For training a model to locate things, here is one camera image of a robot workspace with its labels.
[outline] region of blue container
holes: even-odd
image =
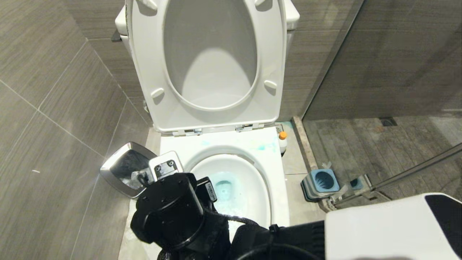
[[[311,179],[318,192],[337,192],[340,190],[339,183],[331,169],[311,171]]]

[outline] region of toilet bowl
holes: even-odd
[[[210,178],[219,213],[263,227],[289,225],[274,126],[288,42],[286,1],[127,2],[129,47],[162,133],[160,153],[175,151],[186,172]],[[230,223],[231,239],[238,226]]]

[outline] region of white bottle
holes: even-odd
[[[284,155],[284,153],[286,152],[286,148],[287,148],[287,133],[282,131],[279,133],[279,148],[281,149],[281,156]]]

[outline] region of floor drain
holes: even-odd
[[[383,126],[397,126],[398,124],[392,117],[378,118]]]

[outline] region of wall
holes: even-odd
[[[70,13],[145,120],[144,100],[133,62],[122,43],[112,43],[114,19],[123,0],[64,0]],[[292,0],[300,12],[298,31],[286,65],[280,117],[303,115],[309,93],[319,85],[362,0]]]
[[[60,0],[0,8],[0,255],[115,259],[128,199],[99,178],[148,124]]]
[[[460,0],[367,0],[306,119],[462,109]]]

